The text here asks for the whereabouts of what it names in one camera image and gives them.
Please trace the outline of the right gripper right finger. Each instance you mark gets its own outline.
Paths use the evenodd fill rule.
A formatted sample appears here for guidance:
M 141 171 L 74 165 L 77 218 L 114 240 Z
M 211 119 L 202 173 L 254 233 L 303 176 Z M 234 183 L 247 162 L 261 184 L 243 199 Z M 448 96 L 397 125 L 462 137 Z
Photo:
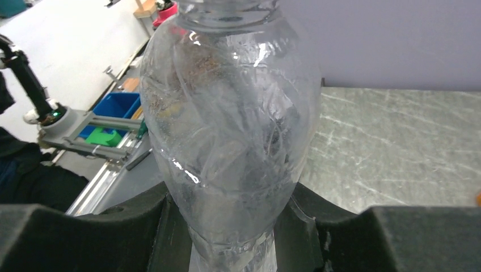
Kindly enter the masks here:
M 480 208 L 354 214 L 298 184 L 274 227 L 279 271 L 479 271 Z

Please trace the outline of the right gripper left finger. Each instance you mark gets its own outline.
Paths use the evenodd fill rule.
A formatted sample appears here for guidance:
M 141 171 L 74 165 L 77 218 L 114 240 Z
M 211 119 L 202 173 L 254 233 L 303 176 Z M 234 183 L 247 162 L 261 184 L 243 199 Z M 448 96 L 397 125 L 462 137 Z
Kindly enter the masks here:
M 188 271 L 191 246 L 164 183 L 99 214 L 1 206 L 2 271 Z

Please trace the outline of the clear water bottle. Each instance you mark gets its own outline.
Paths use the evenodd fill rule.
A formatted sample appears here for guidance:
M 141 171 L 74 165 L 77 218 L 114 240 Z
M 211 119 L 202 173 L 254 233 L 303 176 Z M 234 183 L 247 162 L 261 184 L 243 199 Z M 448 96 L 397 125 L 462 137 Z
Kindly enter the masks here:
M 280 1 L 178 1 L 140 66 L 163 181 L 205 271 L 276 271 L 275 222 L 305 166 L 321 75 Z

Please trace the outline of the green plastic block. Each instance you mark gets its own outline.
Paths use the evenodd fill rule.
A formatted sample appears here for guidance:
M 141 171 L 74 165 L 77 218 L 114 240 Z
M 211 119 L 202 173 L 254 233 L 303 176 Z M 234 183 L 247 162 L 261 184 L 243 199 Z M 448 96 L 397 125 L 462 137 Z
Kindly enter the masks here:
M 85 139 L 86 143 L 116 147 L 122 140 L 122 136 L 116 130 L 107 130 L 103 127 L 96 127 Z

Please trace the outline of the blue storage bin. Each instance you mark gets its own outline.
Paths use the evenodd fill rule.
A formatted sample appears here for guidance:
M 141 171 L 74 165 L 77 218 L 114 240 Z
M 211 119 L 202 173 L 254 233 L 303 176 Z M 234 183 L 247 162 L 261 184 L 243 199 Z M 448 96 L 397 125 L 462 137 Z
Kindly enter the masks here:
M 134 92 L 114 92 L 108 94 L 93 109 L 98 116 L 117 117 L 130 119 L 140 107 L 140 95 Z M 86 139 L 95 126 L 86 126 L 79 134 L 80 138 Z M 122 137 L 126 130 L 116 130 Z

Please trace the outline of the aluminium rail frame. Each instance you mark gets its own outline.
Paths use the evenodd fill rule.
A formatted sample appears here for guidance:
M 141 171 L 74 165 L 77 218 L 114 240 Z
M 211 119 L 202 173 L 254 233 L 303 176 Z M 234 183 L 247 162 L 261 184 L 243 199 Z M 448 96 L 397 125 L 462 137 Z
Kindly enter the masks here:
M 107 160 L 65 214 L 70 216 L 92 214 L 115 184 L 118 175 L 147 149 L 148 141 L 148 133 L 145 133 L 140 139 L 136 138 L 134 133 L 128 133 L 118 145 L 125 147 L 128 151 L 126 159 Z

